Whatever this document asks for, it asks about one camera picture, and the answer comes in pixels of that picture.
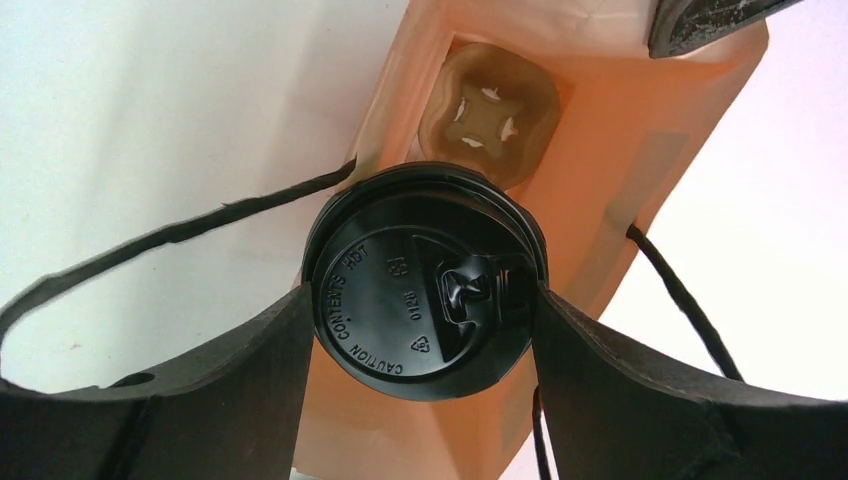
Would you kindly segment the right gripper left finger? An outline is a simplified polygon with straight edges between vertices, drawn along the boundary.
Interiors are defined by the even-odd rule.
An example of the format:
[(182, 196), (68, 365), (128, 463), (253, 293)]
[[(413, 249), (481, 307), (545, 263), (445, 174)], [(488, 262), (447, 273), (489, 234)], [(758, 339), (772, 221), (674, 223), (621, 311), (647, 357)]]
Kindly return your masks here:
[(5, 479), (286, 479), (313, 346), (311, 290), (107, 388), (1, 390)]

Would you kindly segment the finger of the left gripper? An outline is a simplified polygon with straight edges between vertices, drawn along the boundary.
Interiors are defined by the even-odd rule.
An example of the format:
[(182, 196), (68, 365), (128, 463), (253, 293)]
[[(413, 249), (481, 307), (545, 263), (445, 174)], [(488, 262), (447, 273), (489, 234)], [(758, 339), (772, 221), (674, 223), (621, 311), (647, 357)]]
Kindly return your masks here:
[(800, 0), (660, 0), (647, 40), (651, 59), (689, 54)]

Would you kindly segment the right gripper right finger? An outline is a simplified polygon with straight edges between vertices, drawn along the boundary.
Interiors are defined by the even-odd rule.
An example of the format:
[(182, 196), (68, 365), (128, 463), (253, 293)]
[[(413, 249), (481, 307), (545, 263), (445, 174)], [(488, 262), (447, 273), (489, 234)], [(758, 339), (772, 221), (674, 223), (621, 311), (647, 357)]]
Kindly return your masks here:
[(724, 378), (587, 317), (547, 288), (533, 349), (564, 479), (843, 479), (847, 405)]

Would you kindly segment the orange paper bag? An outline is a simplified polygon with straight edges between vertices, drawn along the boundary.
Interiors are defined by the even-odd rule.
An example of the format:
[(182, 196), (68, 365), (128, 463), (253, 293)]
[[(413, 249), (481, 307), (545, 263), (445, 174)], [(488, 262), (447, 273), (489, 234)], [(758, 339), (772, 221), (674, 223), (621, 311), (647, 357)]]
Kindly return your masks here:
[[(302, 262), (328, 201), (447, 163), (418, 128), (470, 43), (560, 90), (538, 168), (500, 189), (542, 229), (539, 290), (599, 315), (636, 254), (628, 227), (651, 222), (768, 45), (759, 21), (651, 59), (657, 2), (3, 2), (1, 390), (107, 388), (299, 286), (312, 301)], [(498, 478), (531, 431), (534, 320), (497, 384), (418, 402), (347, 374), (313, 319), (290, 473)]]

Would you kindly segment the black coffee cup lid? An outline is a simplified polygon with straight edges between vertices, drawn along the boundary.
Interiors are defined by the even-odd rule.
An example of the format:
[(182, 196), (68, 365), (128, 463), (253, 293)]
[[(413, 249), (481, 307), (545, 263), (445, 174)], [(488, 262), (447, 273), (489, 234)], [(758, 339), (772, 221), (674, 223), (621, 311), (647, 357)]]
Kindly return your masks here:
[(416, 162), (328, 201), (301, 280), (316, 337), (347, 374), (435, 402), (482, 392), (518, 364), (549, 267), (541, 227), (503, 190), (467, 168)]

